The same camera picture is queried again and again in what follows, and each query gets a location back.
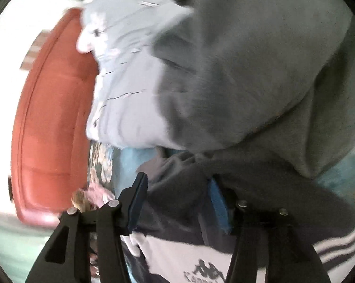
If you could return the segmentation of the red wooden headboard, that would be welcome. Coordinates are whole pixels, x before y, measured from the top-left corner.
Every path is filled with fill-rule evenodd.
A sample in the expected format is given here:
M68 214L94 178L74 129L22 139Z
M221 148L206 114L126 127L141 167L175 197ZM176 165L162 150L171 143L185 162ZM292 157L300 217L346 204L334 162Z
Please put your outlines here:
M17 217L28 225L55 227L87 181L85 126L98 66L76 49L80 15L78 8L68 10L49 33L14 118L11 190Z

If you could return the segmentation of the pink folded garment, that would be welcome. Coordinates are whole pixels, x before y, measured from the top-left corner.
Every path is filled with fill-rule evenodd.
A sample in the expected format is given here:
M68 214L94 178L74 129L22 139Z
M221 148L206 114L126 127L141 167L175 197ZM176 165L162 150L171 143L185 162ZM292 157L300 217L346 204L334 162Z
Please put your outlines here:
M101 208L109 201L115 200L115 195L99 183L89 183L85 197L95 207Z

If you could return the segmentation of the olive fleece folded garment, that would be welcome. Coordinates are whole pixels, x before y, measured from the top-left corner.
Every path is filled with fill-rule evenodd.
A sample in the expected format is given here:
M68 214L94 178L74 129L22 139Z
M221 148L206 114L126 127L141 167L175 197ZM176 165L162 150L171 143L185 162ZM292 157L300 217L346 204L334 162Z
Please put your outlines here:
M88 198L86 198L85 192L81 189L78 189L73 193L71 197L71 202L73 206L81 213L89 212L90 210L92 210L92 204L90 203Z

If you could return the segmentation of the dark navy white jacket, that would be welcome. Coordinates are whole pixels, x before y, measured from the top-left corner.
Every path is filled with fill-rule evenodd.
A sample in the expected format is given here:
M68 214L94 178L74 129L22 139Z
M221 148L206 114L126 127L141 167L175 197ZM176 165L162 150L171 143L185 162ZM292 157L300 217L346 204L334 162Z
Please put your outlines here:
M355 16L344 0L175 0L158 106L182 152L123 239L137 282L225 282L236 238L209 196L284 208L329 282L355 275L355 208L317 179L355 147Z

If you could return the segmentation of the teal floral blanket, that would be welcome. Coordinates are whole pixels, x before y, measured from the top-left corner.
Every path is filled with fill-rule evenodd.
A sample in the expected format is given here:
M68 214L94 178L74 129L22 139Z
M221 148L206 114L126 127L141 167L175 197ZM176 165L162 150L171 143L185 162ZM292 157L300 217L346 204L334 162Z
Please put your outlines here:
M109 144L90 142L87 168L87 188L89 183L99 183L117 198L121 191L130 187L139 167L153 158L164 160L168 149L118 149Z

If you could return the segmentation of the grey daisy print quilt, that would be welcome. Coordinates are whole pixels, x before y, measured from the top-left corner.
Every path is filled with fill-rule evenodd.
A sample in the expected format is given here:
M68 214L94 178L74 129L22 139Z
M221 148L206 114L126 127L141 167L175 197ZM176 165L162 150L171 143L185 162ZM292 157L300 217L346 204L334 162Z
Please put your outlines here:
M163 62L152 55L158 32L188 13L172 0L92 0L81 14L77 51L99 68L85 133L117 148L180 149L157 107Z

